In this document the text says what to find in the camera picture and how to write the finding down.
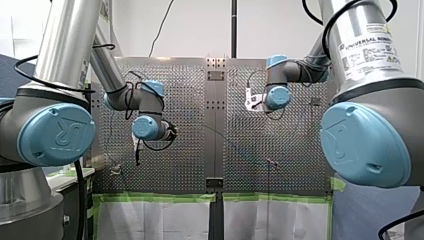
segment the universal robots logo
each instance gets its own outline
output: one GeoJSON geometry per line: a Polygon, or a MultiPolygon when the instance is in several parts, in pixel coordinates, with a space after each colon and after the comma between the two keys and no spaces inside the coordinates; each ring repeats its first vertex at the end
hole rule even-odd
{"type": "Polygon", "coordinates": [[[56,146],[53,149],[80,151],[87,124],[69,118],[60,118],[57,124],[60,132],[56,135],[56,146]]]}

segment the white wall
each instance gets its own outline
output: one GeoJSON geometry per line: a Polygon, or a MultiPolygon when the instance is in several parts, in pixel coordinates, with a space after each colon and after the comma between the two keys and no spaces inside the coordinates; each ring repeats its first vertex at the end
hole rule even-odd
{"type": "MultiPolygon", "coordinates": [[[[37,55],[50,6],[49,0],[0,0],[0,54],[17,59],[37,55]]],[[[99,24],[109,39],[109,24],[104,18],[99,24]]]]}
{"type": "MultiPolygon", "coordinates": [[[[318,13],[318,0],[310,0],[318,13]]],[[[390,3],[380,0],[386,13],[390,3]]],[[[403,67],[416,75],[420,0],[399,2],[390,23],[403,67]]],[[[113,25],[124,56],[147,56],[169,0],[114,0],[113,25]]],[[[303,12],[300,0],[238,1],[238,57],[266,58],[308,53],[322,27],[303,12]]],[[[230,55],[231,0],[175,0],[153,56],[230,55]]]]}

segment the cable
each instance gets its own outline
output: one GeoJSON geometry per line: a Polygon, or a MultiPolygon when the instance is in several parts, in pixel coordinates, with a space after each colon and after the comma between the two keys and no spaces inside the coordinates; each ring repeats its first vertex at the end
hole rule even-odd
{"type": "Polygon", "coordinates": [[[246,87],[247,88],[250,88],[250,79],[253,77],[253,75],[255,75],[258,72],[265,72],[265,71],[262,70],[262,69],[258,69],[258,70],[255,70],[255,71],[251,72],[250,75],[249,75],[249,77],[247,78],[247,83],[246,83],[246,87]]]}
{"type": "Polygon", "coordinates": [[[138,142],[137,142],[137,147],[136,147],[136,149],[135,149],[135,165],[136,166],[140,166],[140,141],[141,141],[141,139],[139,138],[138,139],[138,142]]]}
{"type": "MultiPolygon", "coordinates": [[[[115,48],[115,45],[114,44],[103,44],[103,45],[93,46],[93,48],[101,48],[101,47],[110,47],[109,49],[112,50],[112,49],[115,48]]],[[[32,57],[24,58],[24,59],[21,59],[21,60],[17,61],[15,63],[15,65],[14,65],[15,71],[19,75],[21,75],[21,76],[23,76],[23,77],[25,77],[27,79],[30,79],[30,80],[32,80],[34,82],[43,84],[44,86],[50,87],[50,88],[53,88],[53,89],[62,89],[62,90],[71,91],[71,92],[80,92],[80,93],[88,93],[88,94],[92,94],[92,93],[95,93],[96,92],[94,90],[85,90],[85,89],[71,88],[71,87],[66,87],[66,86],[62,86],[62,85],[57,85],[57,84],[48,82],[46,80],[42,80],[42,79],[36,78],[34,76],[30,76],[26,72],[22,71],[22,69],[19,68],[22,64],[27,63],[27,62],[32,61],[32,60],[35,60],[37,58],[38,58],[38,55],[34,55],[32,57]]]]}
{"type": "Polygon", "coordinates": [[[163,17],[163,19],[162,19],[162,23],[160,24],[158,34],[156,35],[156,38],[155,38],[155,39],[153,40],[153,42],[152,42],[152,47],[151,47],[151,49],[150,49],[149,57],[151,57],[151,56],[152,56],[153,49],[155,48],[155,43],[156,43],[156,41],[158,40],[158,38],[159,38],[159,36],[160,36],[160,33],[162,32],[163,24],[165,23],[165,20],[166,20],[166,18],[168,17],[169,10],[171,9],[171,7],[172,7],[172,4],[173,4],[173,3],[174,3],[174,0],[171,0],[171,2],[169,3],[168,9],[166,10],[165,16],[164,16],[164,17],[163,17]]]}
{"type": "Polygon", "coordinates": [[[112,44],[112,43],[107,43],[107,44],[102,44],[102,45],[94,45],[93,46],[94,49],[96,49],[96,48],[103,48],[103,47],[107,47],[108,50],[113,50],[113,49],[116,48],[115,44],[112,44]]]}
{"type": "Polygon", "coordinates": [[[134,112],[134,110],[131,109],[131,102],[134,98],[134,83],[132,82],[126,82],[131,87],[125,92],[125,120],[129,120],[134,112]]]}
{"type": "Polygon", "coordinates": [[[78,230],[77,230],[77,240],[82,240],[84,237],[84,225],[85,219],[87,218],[86,212],[86,192],[84,184],[84,175],[82,172],[82,167],[80,161],[77,160],[74,162],[75,171],[77,173],[77,182],[78,182],[78,199],[79,199],[79,216],[78,216],[78,230]]]}
{"type": "Polygon", "coordinates": [[[318,23],[319,25],[323,25],[323,22],[317,18],[310,10],[308,7],[308,4],[306,3],[306,0],[302,0],[302,5],[303,5],[303,10],[305,10],[306,14],[312,19],[314,20],[316,23],[318,23]]]}
{"type": "MultiPolygon", "coordinates": [[[[387,17],[386,21],[390,22],[392,18],[396,15],[396,12],[398,10],[398,3],[396,0],[389,0],[392,3],[392,12],[387,17]]],[[[327,25],[324,28],[324,32],[322,34],[322,48],[325,52],[325,55],[328,57],[328,59],[331,59],[330,57],[330,50],[328,48],[328,43],[330,41],[330,31],[333,28],[334,24],[336,24],[337,20],[342,16],[345,12],[350,10],[351,8],[358,6],[361,3],[367,3],[367,4],[375,4],[373,2],[367,1],[367,0],[352,0],[351,2],[346,3],[339,11],[337,11],[331,18],[328,20],[327,25]]]]}
{"type": "Polygon", "coordinates": [[[153,148],[153,147],[147,145],[146,141],[144,141],[144,140],[142,140],[142,141],[143,141],[144,146],[146,146],[148,149],[155,151],[155,152],[163,151],[163,150],[169,148],[172,145],[172,143],[174,143],[174,140],[171,140],[165,147],[158,149],[158,148],[153,148]]]}
{"type": "Polygon", "coordinates": [[[135,88],[138,88],[139,84],[141,84],[153,92],[153,94],[158,98],[158,100],[162,104],[162,111],[163,111],[165,109],[165,102],[163,101],[163,97],[156,91],[156,89],[152,88],[151,86],[143,82],[143,78],[140,75],[136,74],[134,71],[129,71],[128,73],[131,73],[132,75],[138,77],[138,79],[140,80],[140,82],[138,82],[135,85],[135,88]]]}
{"type": "Polygon", "coordinates": [[[393,221],[393,222],[387,224],[386,226],[382,227],[380,229],[380,231],[378,231],[378,238],[380,240],[384,240],[384,233],[387,232],[389,229],[391,229],[394,226],[399,225],[401,223],[404,223],[404,222],[407,222],[407,221],[410,221],[412,219],[419,218],[419,217],[422,217],[422,216],[424,216],[424,210],[418,211],[416,213],[411,213],[411,214],[409,214],[409,215],[407,215],[403,218],[400,218],[396,221],[393,221]]]}

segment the metal pole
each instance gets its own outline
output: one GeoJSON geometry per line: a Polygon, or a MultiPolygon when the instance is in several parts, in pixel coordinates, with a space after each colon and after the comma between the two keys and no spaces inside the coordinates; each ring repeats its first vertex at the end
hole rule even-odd
{"type": "Polygon", "coordinates": [[[237,58],[237,0],[231,6],[231,58],[237,58]]]}

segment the perforated metal panel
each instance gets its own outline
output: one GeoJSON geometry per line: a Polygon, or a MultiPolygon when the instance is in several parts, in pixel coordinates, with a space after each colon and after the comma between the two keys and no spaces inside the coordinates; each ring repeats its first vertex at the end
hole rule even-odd
{"type": "Polygon", "coordinates": [[[225,191],[325,194],[330,190],[330,170],[320,146],[319,122],[328,107],[327,84],[309,88],[290,84],[293,99],[281,120],[273,121],[244,107],[246,82],[254,71],[252,92],[263,92],[264,64],[264,60],[227,62],[225,191]],[[271,167],[269,161],[278,166],[271,167]]]}
{"type": "MultiPolygon", "coordinates": [[[[146,58],[118,61],[124,75],[130,70],[138,71],[145,78],[165,85],[163,116],[178,127],[178,137],[171,147],[161,152],[144,148],[140,153],[141,165],[136,166],[131,126],[137,112],[130,120],[125,120],[124,113],[112,112],[102,104],[99,140],[104,166],[97,173],[96,192],[205,192],[203,62],[202,59],[162,61],[146,58]],[[118,164],[122,173],[111,174],[111,169],[118,164]]],[[[126,80],[136,82],[138,79],[129,74],[126,80]]],[[[161,144],[149,145],[159,148],[161,144]]]]}
{"type": "MultiPolygon", "coordinates": [[[[229,59],[219,69],[225,75],[222,81],[208,80],[208,71],[215,70],[206,61],[118,60],[124,75],[135,70],[165,84],[164,117],[177,125],[179,136],[163,152],[142,150],[137,167],[131,136],[137,113],[126,121],[124,113],[104,108],[100,88],[92,100],[93,115],[100,124],[92,154],[98,169],[95,192],[204,193],[206,177],[222,176],[225,192],[324,195],[330,191],[328,177],[332,173],[318,135],[321,116],[328,106],[327,84],[309,88],[290,84],[292,102],[282,119],[273,121],[244,107],[246,81],[252,72],[257,71],[250,80],[253,92],[263,91],[265,60],[229,59]],[[269,168],[268,161],[278,166],[269,168]],[[117,165],[122,172],[114,175],[111,170],[117,165]]],[[[126,80],[137,79],[128,75],[126,80]]]]}

